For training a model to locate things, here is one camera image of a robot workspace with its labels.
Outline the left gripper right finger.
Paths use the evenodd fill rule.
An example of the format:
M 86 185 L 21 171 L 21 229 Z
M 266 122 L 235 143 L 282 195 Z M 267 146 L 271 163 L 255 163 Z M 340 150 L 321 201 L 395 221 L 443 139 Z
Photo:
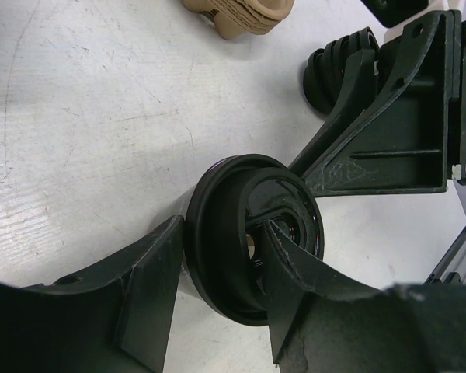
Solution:
M 282 372 L 466 372 L 466 226 L 421 284 L 379 290 L 263 233 L 273 361 Z

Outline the black paper coffee cup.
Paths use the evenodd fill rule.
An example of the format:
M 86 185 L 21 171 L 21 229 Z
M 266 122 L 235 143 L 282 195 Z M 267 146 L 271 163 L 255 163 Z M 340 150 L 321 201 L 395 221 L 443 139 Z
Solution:
M 186 248 L 188 247 L 188 238 L 186 233 L 186 215 L 190 205 L 190 201 L 193 196 L 194 188 L 189 188 L 182 196 L 180 196 L 176 200 L 176 212 L 183 216 L 183 258 L 180 264 L 180 275 L 179 275 L 179 284 L 178 284 L 178 291 L 182 292 L 183 294 L 189 295 L 196 299 L 203 301 L 203 298 L 199 291 L 196 289 L 196 286 L 193 282 L 190 269 L 186 259 Z

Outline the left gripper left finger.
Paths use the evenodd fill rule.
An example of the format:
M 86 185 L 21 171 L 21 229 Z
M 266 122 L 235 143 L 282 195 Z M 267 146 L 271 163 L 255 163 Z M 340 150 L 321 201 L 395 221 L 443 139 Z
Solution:
M 0 372 L 160 372 L 183 217 L 53 284 L 0 283 Z

